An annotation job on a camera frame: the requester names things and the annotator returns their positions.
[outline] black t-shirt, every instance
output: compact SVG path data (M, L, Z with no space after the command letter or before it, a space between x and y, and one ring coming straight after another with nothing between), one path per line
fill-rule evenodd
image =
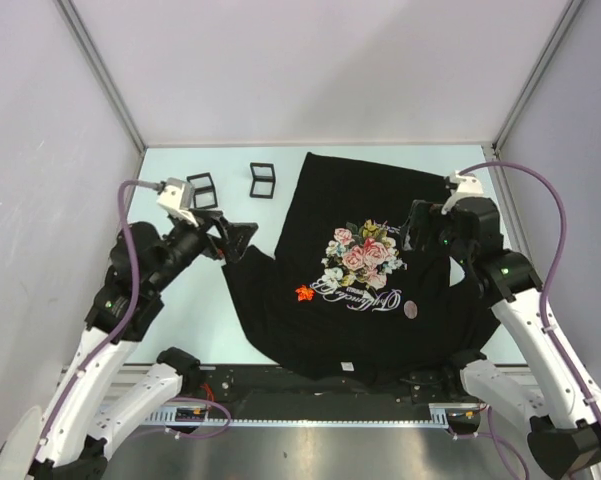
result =
M402 251L416 199L444 203L442 177L307 154L275 251L224 267L248 340L301 375L365 383L481 348L498 323L450 260Z

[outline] purple cable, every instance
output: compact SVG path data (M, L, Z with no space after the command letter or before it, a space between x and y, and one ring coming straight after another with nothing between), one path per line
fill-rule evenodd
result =
M504 438L499 437L495 433L493 433L493 426L492 426L493 418L492 418L492 416L493 416L493 410L491 407L489 407L489 409L487 410L487 420L489 422L489 430L491 430L491 433L476 433L476 434L470 433L467 435L458 435L451 428L449 428L449 431L453 434L454 439L457 438L459 440L470 440L473 438L490 438L491 440L493 440L493 444L496 447L498 456L500 456L500 459L502 460L502 463L504 464L505 468L507 469L507 472L509 472L509 475L511 475L511 477L513 477L514 480L519 480L518 474L513 469L513 467L509 463L509 460L507 460L507 457L505 456L504 452L502 451L502 446L504 446L505 448L507 448L511 453L513 453L516 456L516 458L522 465L522 468L524 469L525 480L529 480L531 478L530 473L529 473L529 466L524 461L524 458L522 458L522 455L520 455L520 453L516 450L516 448L513 445L511 445L507 440L505 440Z
M194 401L196 403L204 403L208 407L217 408L218 410L222 411L222 413L224 413L225 417L227 417L227 421L224 423L224 425L222 425L222 427L220 427L218 430L211 432L211 433L203 433L203 434L195 435L193 433L182 433L182 432L178 432L177 430L171 430L171 429L169 429L169 427L165 426L164 428L151 428L151 429L147 429L147 430L136 431L133 435L131 435L128 438L128 440L135 440L136 438L144 437L145 435L150 435L150 434L154 434L154 433L160 433L160 432L164 433L165 429L169 429L170 431L175 432L176 435L179 435L181 437L201 440L201 439L205 439L205 438L217 437L221 433L224 433L231 426L231 421L232 421L231 413L229 412L229 410L227 410L223 405L220 405L219 403L212 402L210 400L203 400L201 398L188 398L188 397L176 397L173 400Z
M520 170L521 172L528 173L532 177L535 177L545 187L547 187L547 189L553 196L553 199L555 200L556 205L558 207L558 212L560 214L560 237L558 240L558 248L556 249L555 257L553 257L553 261L551 262L551 267L549 268L549 273L547 274L547 279L545 280L544 289L542 290L542 292L540 294L540 318L542 319L542 325L545 328L547 328L551 325L551 322L549 321L549 316L547 315L547 305L549 304L549 290L553 283L553 279L555 277L556 270L558 268L558 264L560 263L560 259L562 258L562 253L564 251L564 244L565 244L565 241L567 238L567 213L564 208L564 204L562 203L562 199L560 198L558 191L551 184L551 182L549 182L549 180L547 180L545 177L540 175L535 170L532 170L531 168L525 167L523 165L518 165L516 163L500 162L500 161L489 162L489 163L480 163L478 165L473 165L472 167L462 170L460 172L460 175L466 175L475 170L479 170L481 168L489 168L489 167L512 168L514 170ZM562 357L564 362L567 364L569 371L573 375L573 378L575 379L576 383L580 387L580 390L582 390L582 393L584 394L584 396L586 398L593 398L593 394L591 393L591 390L589 390L589 387L587 386L587 382L585 382L584 378L582 378L582 375L580 375L580 372L578 371L577 367L573 363L573 360L571 359L571 357L565 350L564 346L560 342L560 339L558 338L558 336L555 334L555 332L553 330L547 330L547 333L549 335L549 338L551 338L551 341L553 342L554 346L556 347L556 350L558 351L558 353L560 353L560 356ZM600 407L598 407L598 404L595 400L591 401L589 403L589 406L591 407L591 410L593 411L593 415L595 416L598 424L600 425L600 429L601 429Z
M152 182L143 182L141 180L125 180L122 182L120 187L118 188L118 215L120 216L120 225L122 227L122 234L124 236L124 241L127 244L127 250L129 252L129 261L131 263L131 300L129 302L129 308L125 312L122 320L118 323L116 328L114 328L109 335L106 336L102 342L96 346L91 352L87 354L85 359L78 365L76 371L71 376L67 385L62 390L62 393L58 397L58 401L53 406L51 413L49 414L49 418L47 419L44 428L42 429L42 433L40 434L40 439L46 438L49 432L51 431L51 427L53 426L53 422L55 422L62 406L64 405L67 397L71 393L71 389L78 381L78 372L86 370L86 367L89 365L91 360L95 358L98 353L105 348L111 340L117 337L122 330L127 326L127 324L131 321L131 317L133 317L133 313L136 310L136 306L138 305L138 297L140 296L140 267L138 266L138 255L136 253L136 246L133 242L133 236L131 234L131 228L129 227L129 223L127 222L127 213L124 202L124 194L128 187L136 186L136 187L144 187L151 188L153 190L159 190L160 184L152 183ZM38 443L36 448L36 452L34 454L34 458L38 455L40 451L41 445Z

